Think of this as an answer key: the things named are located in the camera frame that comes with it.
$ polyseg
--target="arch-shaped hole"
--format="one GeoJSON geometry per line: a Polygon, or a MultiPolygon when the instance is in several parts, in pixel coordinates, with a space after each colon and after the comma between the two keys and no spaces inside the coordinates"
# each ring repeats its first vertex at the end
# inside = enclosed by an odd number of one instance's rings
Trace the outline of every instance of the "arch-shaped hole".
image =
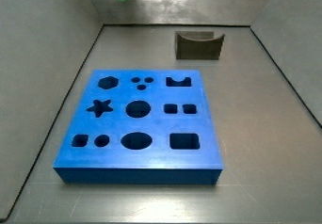
{"type": "Polygon", "coordinates": [[[173,79],[173,77],[166,77],[166,85],[169,87],[191,87],[191,78],[185,77],[182,81],[177,81],[173,79]]]}
{"type": "Polygon", "coordinates": [[[142,150],[153,143],[153,137],[142,132],[127,134],[122,140],[122,145],[130,150],[142,150]]]}
{"type": "Polygon", "coordinates": [[[73,146],[74,147],[85,147],[87,145],[89,135],[75,135],[73,146]]]}
{"type": "Polygon", "coordinates": [[[146,101],[134,101],[126,106],[126,113],[133,118],[145,117],[151,111],[151,106],[146,101]]]}
{"type": "Polygon", "coordinates": [[[105,147],[110,143],[110,137],[107,135],[102,135],[97,138],[97,146],[105,147]]]}

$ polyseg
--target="arch-shaped block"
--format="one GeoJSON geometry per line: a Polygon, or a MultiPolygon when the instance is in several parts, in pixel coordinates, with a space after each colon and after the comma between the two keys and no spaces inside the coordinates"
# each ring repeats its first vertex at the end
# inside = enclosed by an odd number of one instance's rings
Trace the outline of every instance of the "arch-shaped block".
{"type": "Polygon", "coordinates": [[[225,38],[214,38],[214,32],[177,32],[177,59],[218,60],[225,38]]]}

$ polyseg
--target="shape sorter board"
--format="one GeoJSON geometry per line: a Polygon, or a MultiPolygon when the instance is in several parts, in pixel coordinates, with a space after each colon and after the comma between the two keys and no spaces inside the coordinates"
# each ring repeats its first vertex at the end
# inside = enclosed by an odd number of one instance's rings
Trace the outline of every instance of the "shape sorter board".
{"type": "Polygon", "coordinates": [[[216,184],[224,160],[200,72],[94,71],[54,169],[66,183],[216,184]]]}

